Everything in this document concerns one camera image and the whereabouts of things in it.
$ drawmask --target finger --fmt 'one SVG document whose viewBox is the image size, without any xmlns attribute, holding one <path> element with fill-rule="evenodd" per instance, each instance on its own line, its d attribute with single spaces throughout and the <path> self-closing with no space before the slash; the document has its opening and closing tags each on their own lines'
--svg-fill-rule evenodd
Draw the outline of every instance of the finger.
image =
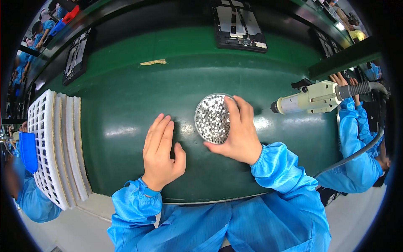
<svg viewBox="0 0 403 252">
<path fill-rule="evenodd" d="M 337 77 L 338 77 L 339 80 L 341 80 L 341 81 L 346 81 L 346 80 L 344 79 L 344 77 L 341 75 L 340 72 L 337 73 Z"/>
<path fill-rule="evenodd" d="M 167 127 L 168 123 L 171 121 L 171 116 L 167 115 L 160 123 L 157 125 L 157 127 L 153 130 L 151 138 L 150 138 L 150 144 L 148 147 L 148 151 L 151 153 L 156 153 L 158 150 L 158 147 L 160 146 L 162 136 L 165 132 L 165 128 Z"/>
<path fill-rule="evenodd" d="M 239 115 L 239 109 L 237 107 L 237 104 L 232 98 L 229 98 L 228 96 L 224 97 L 224 101 L 228 106 L 228 112 L 229 112 L 229 120 L 231 122 L 231 125 L 238 125 L 241 123 L 241 117 Z"/>
<path fill-rule="evenodd" d="M 330 78 L 331 81 L 337 83 L 336 79 L 334 78 L 334 74 L 329 75 L 329 78 Z"/>
<path fill-rule="evenodd" d="M 185 173 L 186 169 L 186 152 L 182 149 L 180 143 L 175 144 L 174 151 L 175 151 L 174 171 L 182 175 Z"/>
<path fill-rule="evenodd" d="M 171 151 L 172 147 L 173 132 L 174 132 L 174 122 L 169 121 L 168 125 L 164 130 L 164 134 L 162 135 L 160 146 L 158 147 L 157 150 L 158 153 L 169 157 L 169 152 Z"/>
<path fill-rule="evenodd" d="M 148 132 L 147 132 L 147 135 L 146 135 L 145 141 L 144 141 L 144 149 L 143 149 L 144 151 L 148 150 L 148 146 L 150 145 L 150 139 L 151 139 L 152 132 L 155 130 L 155 128 L 160 123 L 160 121 L 162 121 L 163 118 L 164 118 L 164 114 L 162 114 L 162 113 L 159 114 L 157 116 L 157 118 L 154 120 L 153 124 L 148 129 Z"/>
<path fill-rule="evenodd" d="M 212 144 L 209 142 L 203 143 L 205 147 L 207 147 L 211 152 L 224 155 L 226 150 L 226 144 Z"/>
<path fill-rule="evenodd" d="M 253 107 L 239 96 L 234 96 L 234 100 L 238 103 L 239 107 L 241 108 L 239 111 L 241 122 L 243 123 L 243 122 L 250 122 L 251 120 L 253 121 Z"/>
</svg>

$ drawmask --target black cable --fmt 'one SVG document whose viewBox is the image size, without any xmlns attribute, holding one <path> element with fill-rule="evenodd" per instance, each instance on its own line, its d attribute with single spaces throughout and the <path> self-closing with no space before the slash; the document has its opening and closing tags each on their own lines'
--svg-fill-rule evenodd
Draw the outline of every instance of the black cable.
<svg viewBox="0 0 403 252">
<path fill-rule="evenodd" d="M 321 174 L 330 171 L 336 167 L 339 167 L 341 165 L 344 165 L 345 163 L 355 159 L 356 157 L 358 157 L 359 155 L 367 152 L 370 148 L 372 148 L 378 141 L 379 139 L 383 136 L 384 133 L 384 128 L 385 128 L 385 115 L 386 115 L 386 100 L 384 98 L 381 98 L 381 116 L 380 116 L 380 123 L 381 126 L 379 128 L 379 132 L 376 135 L 376 137 L 374 137 L 374 139 L 372 139 L 371 142 L 369 142 L 366 146 L 364 146 L 362 149 L 360 149 L 359 151 L 355 152 L 354 154 L 346 157 L 345 159 L 342 159 L 340 161 L 338 161 L 337 163 L 327 167 L 326 169 L 324 169 L 323 171 L 321 171 L 320 173 L 316 174 L 314 176 L 314 178 L 319 177 Z"/>
</svg>

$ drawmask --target hair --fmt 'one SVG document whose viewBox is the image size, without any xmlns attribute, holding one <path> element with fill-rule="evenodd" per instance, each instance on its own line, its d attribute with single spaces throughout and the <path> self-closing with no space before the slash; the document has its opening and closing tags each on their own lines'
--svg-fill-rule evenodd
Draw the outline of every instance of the hair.
<svg viewBox="0 0 403 252">
<path fill-rule="evenodd" d="M 32 35 L 39 33 L 39 28 L 41 27 L 41 25 L 42 25 L 41 21 L 34 23 L 34 25 L 32 26 L 32 29 L 31 29 Z"/>
<path fill-rule="evenodd" d="M 388 175 L 389 169 L 385 171 L 385 174 L 378 178 L 378 180 L 374 183 L 373 187 L 381 187 L 385 182 L 386 175 Z"/>
</svg>

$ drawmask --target blue wristband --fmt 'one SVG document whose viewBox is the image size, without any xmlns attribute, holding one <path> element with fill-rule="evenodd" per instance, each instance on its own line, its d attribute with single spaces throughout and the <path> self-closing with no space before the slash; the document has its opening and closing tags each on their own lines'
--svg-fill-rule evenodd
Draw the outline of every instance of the blue wristband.
<svg viewBox="0 0 403 252">
<path fill-rule="evenodd" d="M 141 176 L 139 178 L 139 182 L 142 183 L 145 186 L 144 192 L 143 192 L 145 195 L 150 196 L 150 197 L 154 197 L 154 196 L 158 195 L 161 192 L 161 191 L 156 192 L 156 191 L 151 190 L 150 188 L 148 188 L 147 184 L 141 179 L 142 177 L 143 176 Z"/>
</svg>

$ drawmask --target left hand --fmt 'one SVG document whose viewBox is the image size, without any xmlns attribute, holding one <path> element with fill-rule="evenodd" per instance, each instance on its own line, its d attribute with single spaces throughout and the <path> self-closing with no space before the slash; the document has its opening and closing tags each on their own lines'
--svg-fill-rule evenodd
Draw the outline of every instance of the left hand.
<svg viewBox="0 0 403 252">
<path fill-rule="evenodd" d="M 186 153 L 180 143 L 175 144 L 175 159 L 170 159 L 174 122 L 160 114 L 151 125 L 143 149 L 144 176 L 142 180 L 153 191 L 161 191 L 185 173 Z"/>
</svg>

